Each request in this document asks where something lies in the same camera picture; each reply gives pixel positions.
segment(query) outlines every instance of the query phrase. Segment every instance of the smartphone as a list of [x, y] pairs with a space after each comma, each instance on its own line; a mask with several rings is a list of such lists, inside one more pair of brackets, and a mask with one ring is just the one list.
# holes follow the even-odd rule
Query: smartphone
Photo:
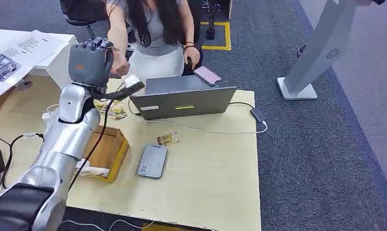
[[161, 145], [148, 145], [142, 152], [137, 173], [143, 177], [161, 178], [168, 149]]
[[216, 84], [222, 80], [222, 78], [218, 77], [213, 71], [207, 69], [204, 66], [194, 70], [193, 73], [195, 73], [195, 75], [199, 76], [201, 79], [203, 79], [203, 81], [212, 87], [216, 86]]

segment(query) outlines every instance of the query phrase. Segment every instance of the white kiosk stand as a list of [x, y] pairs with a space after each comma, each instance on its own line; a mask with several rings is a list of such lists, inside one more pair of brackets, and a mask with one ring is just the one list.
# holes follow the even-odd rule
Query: white kiosk stand
[[300, 59], [287, 77], [277, 79], [285, 100], [317, 99], [311, 83], [330, 68], [348, 47], [350, 30], [358, 6], [384, 0], [327, 0], [318, 25]]

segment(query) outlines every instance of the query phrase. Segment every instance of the gray laptop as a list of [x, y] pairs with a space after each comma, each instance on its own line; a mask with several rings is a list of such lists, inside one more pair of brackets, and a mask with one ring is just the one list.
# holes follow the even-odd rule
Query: gray laptop
[[211, 87], [197, 76], [147, 79], [130, 97], [146, 120], [223, 113], [237, 87]]

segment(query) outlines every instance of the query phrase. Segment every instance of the black stand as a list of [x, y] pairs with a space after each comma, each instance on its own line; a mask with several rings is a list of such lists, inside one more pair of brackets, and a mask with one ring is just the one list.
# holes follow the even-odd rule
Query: black stand
[[209, 2], [209, 29], [206, 31], [206, 39], [214, 40], [216, 31], [214, 30], [214, 20], [216, 17], [216, 11], [220, 9], [219, 4], [216, 2]]

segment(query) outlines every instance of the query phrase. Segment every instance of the photo on paper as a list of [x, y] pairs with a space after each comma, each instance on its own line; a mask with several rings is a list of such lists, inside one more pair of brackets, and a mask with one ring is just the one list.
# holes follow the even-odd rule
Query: photo on paper
[[11, 77], [20, 67], [21, 65], [19, 63], [0, 54], [0, 82]]

